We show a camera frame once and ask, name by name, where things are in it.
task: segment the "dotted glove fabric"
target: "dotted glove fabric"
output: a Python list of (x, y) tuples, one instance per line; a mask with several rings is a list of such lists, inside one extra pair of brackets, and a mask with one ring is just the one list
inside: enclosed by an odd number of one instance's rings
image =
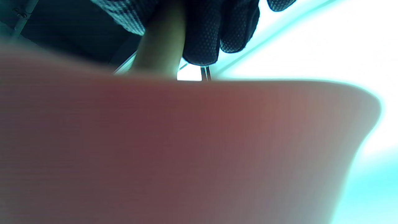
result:
[[(91, 0), (127, 31), (144, 35), (145, 27), (164, 0)], [(296, 0), (268, 0), (275, 12)], [(194, 65), (214, 64), (220, 49), (239, 52), (253, 36), (259, 0), (185, 0), (187, 30), (184, 59)]]

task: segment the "ceiling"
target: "ceiling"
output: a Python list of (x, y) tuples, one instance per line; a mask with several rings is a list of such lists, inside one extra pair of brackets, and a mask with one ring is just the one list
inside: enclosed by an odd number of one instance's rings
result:
[[(18, 17), (12, 9), (26, 3), (0, 0), (0, 21), (14, 28)], [(114, 67), (130, 57), (140, 41), (90, 0), (39, 0), (21, 35), (43, 48)]]

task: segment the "hand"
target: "hand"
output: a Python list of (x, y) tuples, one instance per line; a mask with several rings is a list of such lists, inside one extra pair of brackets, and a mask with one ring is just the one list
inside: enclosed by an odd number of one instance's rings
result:
[[(127, 31), (144, 35), (162, 0), (91, 0)], [(270, 9), (283, 11), (296, 0), (268, 0)], [(214, 64), (220, 48), (239, 52), (253, 36), (259, 0), (186, 0), (187, 33), (183, 57), (194, 65)]]

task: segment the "bright light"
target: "bright light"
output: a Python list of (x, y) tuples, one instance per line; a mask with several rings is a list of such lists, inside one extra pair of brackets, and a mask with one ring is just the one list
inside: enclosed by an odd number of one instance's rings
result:
[[(341, 81), (379, 97), (382, 118), (355, 160), (333, 224), (398, 223), (397, 8), (396, 1), (336, 1), (260, 49), (240, 60), (235, 57), (232, 66), (221, 61), (214, 66), (219, 74), (212, 70), (213, 78), (221, 80)], [(286, 20), (280, 17), (276, 25), (280, 21)], [(261, 27), (264, 36), (274, 31), (271, 25)]]

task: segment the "black glove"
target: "black glove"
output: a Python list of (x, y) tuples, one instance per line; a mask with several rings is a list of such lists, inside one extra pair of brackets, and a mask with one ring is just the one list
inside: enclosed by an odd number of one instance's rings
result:
[[(157, 6), (167, 0), (91, 0), (127, 31), (144, 35)], [(275, 12), (296, 0), (268, 0)], [(214, 64), (220, 48), (239, 52), (253, 36), (260, 11), (259, 0), (185, 0), (187, 30), (184, 59), (194, 65)]]

